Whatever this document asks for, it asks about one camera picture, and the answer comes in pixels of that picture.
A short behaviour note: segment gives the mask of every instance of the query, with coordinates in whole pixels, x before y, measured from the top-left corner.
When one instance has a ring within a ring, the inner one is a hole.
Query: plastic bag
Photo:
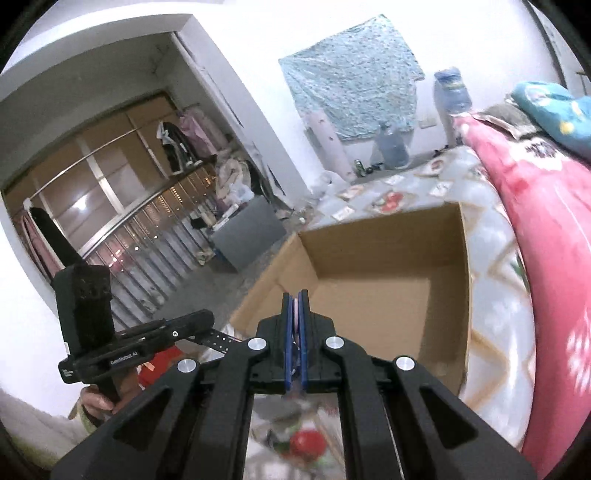
[[[230,185],[230,192],[226,198],[230,201],[230,204],[237,203],[241,205],[250,202],[254,197],[255,194],[252,190],[237,180]]]
[[[302,225],[308,225],[314,219],[316,207],[323,198],[335,195],[349,187],[349,182],[344,181],[339,174],[325,170],[310,186],[310,193],[296,201],[294,205],[296,217]]]

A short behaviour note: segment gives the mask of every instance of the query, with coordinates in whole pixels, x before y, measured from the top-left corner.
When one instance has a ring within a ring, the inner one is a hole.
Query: red fruit
[[[316,430],[300,430],[290,439],[290,452],[294,456],[313,462],[324,454],[326,441]]]

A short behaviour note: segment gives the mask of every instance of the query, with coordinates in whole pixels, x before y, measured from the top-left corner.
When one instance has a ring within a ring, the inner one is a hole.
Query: electrical outlet
[[[421,128],[429,128],[434,127],[437,125],[437,117],[435,116],[426,116],[425,118],[421,118],[418,121],[418,126]]]

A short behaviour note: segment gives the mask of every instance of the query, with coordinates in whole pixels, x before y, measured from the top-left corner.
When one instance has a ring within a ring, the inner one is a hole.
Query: hanging clothes
[[[190,115],[197,121],[217,151],[228,148],[229,142],[226,135],[224,135],[216,123],[198,106],[188,108],[185,115]]]
[[[217,153],[216,147],[207,137],[201,125],[195,120],[195,117],[186,113],[179,117],[178,127],[181,132],[189,139],[198,155],[203,158],[211,157]]]
[[[23,213],[20,223],[31,258],[37,265],[37,268],[51,280],[56,273],[64,268],[64,264],[37,228],[28,210],[25,210],[25,213]]]
[[[230,158],[218,158],[216,164],[216,197],[231,205],[230,200],[232,186],[244,185],[249,190],[251,188],[251,174],[248,168],[248,162],[238,155]]]
[[[47,240],[51,249],[55,252],[57,258],[64,267],[84,262],[82,257],[62,235],[59,228],[42,208],[32,207],[30,209],[31,218],[39,228],[39,231]]]
[[[203,164],[195,148],[181,130],[170,122],[160,122],[156,130],[156,137],[162,142],[162,147],[173,175],[187,170],[187,167]]]

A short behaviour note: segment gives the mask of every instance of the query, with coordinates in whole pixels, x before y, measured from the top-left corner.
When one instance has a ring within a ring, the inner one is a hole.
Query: window
[[[4,192],[13,221],[18,223],[23,201],[33,197],[33,205],[45,209],[74,248],[83,251],[108,225],[166,184],[171,169],[156,138],[160,120],[177,123],[163,94],[68,137]]]

